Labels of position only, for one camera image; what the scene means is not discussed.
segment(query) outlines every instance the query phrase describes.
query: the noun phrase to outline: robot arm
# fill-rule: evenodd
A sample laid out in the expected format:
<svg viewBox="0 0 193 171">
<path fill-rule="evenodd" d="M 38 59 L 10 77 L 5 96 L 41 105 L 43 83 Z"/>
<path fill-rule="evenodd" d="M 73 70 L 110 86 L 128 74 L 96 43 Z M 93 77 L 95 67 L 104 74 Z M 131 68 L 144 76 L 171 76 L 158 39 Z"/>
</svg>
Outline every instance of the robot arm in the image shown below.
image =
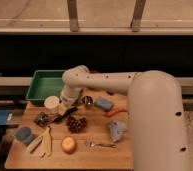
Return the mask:
<svg viewBox="0 0 193 171">
<path fill-rule="evenodd" d="M 67 70 L 61 92 L 71 105 L 82 87 L 128 96 L 131 150 L 135 171 L 189 171 L 189 154 L 181 88 L 169 74 L 90 74 L 85 66 Z"/>
</svg>

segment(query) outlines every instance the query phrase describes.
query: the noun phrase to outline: food item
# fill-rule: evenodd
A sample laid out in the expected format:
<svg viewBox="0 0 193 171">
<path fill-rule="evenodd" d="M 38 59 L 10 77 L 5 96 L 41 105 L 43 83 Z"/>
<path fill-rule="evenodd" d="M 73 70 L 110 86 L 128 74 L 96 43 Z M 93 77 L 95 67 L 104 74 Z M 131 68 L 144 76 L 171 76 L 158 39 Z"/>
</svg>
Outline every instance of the food item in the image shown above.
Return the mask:
<svg viewBox="0 0 193 171">
<path fill-rule="evenodd" d="M 48 157 L 51 156 L 52 138 L 51 138 L 50 130 L 51 130 L 51 127 L 48 126 L 42 134 L 40 134 L 29 144 L 26 150 L 29 153 L 32 153 L 41 144 L 39 157 L 44 157 L 45 155 Z"/>
<path fill-rule="evenodd" d="M 69 116 L 66 120 L 66 125 L 71 133 L 79 133 L 83 128 L 87 126 L 87 119 L 76 119 L 73 116 Z"/>
<path fill-rule="evenodd" d="M 77 144 L 76 140 L 72 137 L 65 137 L 62 140 L 61 148 L 67 154 L 72 154 L 76 150 Z"/>
<path fill-rule="evenodd" d="M 50 123 L 50 117 L 44 112 L 41 112 L 34 118 L 34 123 L 41 127 L 45 127 Z"/>
<path fill-rule="evenodd" d="M 67 106 L 64 105 L 64 103 L 60 103 L 59 106 L 58 106 L 58 113 L 60 115 L 63 115 L 66 112 L 67 109 L 68 108 L 67 108 Z"/>
</svg>

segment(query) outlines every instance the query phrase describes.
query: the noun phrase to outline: bunch of grapes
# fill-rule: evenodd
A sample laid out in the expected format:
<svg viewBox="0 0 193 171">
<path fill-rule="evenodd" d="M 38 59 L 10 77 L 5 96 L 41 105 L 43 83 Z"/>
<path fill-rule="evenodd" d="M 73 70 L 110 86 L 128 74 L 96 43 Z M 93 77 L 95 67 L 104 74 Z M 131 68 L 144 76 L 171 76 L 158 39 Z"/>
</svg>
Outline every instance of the bunch of grapes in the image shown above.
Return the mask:
<svg viewBox="0 0 193 171">
<path fill-rule="evenodd" d="M 79 133 L 83 128 L 87 126 L 87 119 L 76 119 L 73 116 L 69 116 L 66 120 L 66 125 L 71 133 Z"/>
</svg>

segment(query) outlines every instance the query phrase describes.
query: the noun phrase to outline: orange handle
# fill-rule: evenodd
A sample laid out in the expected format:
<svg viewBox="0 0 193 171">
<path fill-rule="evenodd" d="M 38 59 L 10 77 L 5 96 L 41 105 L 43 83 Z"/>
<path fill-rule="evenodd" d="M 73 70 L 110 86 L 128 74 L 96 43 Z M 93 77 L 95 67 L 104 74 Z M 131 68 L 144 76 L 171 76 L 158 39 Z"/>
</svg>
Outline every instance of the orange handle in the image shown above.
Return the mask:
<svg viewBox="0 0 193 171">
<path fill-rule="evenodd" d="M 106 116 L 111 117 L 111 116 L 113 116 L 113 115 L 115 115 L 116 113 L 119 113 L 119 112 L 127 112 L 127 109 L 124 109 L 124 108 L 112 109 L 111 111 L 106 113 Z"/>
</svg>

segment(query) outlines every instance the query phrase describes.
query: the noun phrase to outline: brown object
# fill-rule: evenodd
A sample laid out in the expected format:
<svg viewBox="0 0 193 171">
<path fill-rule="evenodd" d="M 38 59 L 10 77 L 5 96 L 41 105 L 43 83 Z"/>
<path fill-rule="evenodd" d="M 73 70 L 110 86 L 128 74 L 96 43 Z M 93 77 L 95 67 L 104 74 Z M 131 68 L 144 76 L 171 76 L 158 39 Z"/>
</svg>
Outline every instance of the brown object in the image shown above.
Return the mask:
<svg viewBox="0 0 193 171">
<path fill-rule="evenodd" d="M 77 148 L 76 140 L 72 137 L 65 137 L 62 140 L 61 147 L 65 153 L 72 154 Z"/>
<path fill-rule="evenodd" d="M 76 119 L 73 116 L 69 116 L 66 120 L 66 125 L 68 126 L 68 130 L 71 133 L 79 133 L 82 131 L 83 128 L 87 125 L 87 119 L 86 118 L 80 118 Z"/>
<path fill-rule="evenodd" d="M 91 91 L 89 89 L 84 89 L 84 95 L 90 95 L 94 99 L 99 96 L 109 98 L 115 107 L 126 108 L 127 106 L 127 97 L 123 95 L 109 96 L 105 91 Z M 20 126 L 29 126 L 35 135 L 40 135 L 43 128 L 33 123 L 33 119 L 35 114 L 44 111 L 44 109 L 44 107 L 28 103 Z M 87 118 L 88 126 L 85 132 L 71 134 L 64 123 L 51 124 L 52 155 L 46 158 L 39 158 L 40 148 L 31 155 L 26 151 L 25 146 L 14 140 L 5 163 L 6 169 L 103 171 L 133 169 L 132 155 L 129 150 L 131 149 L 129 131 L 125 132 L 124 139 L 118 143 L 117 148 L 88 148 L 84 142 L 90 139 L 95 142 L 111 143 L 107 128 L 107 124 L 111 120 L 105 117 L 104 111 L 95 107 L 87 111 L 84 106 L 80 106 L 78 112 L 75 112 L 75 116 Z M 122 122 L 128 122 L 127 113 L 121 113 L 115 117 Z M 77 141 L 77 150 L 72 155 L 66 155 L 61 151 L 61 141 L 67 136 L 73 136 Z"/>
<path fill-rule="evenodd" d="M 34 118 L 34 123 L 41 127 L 45 127 L 50 123 L 50 117 L 44 112 L 41 112 Z"/>
</svg>

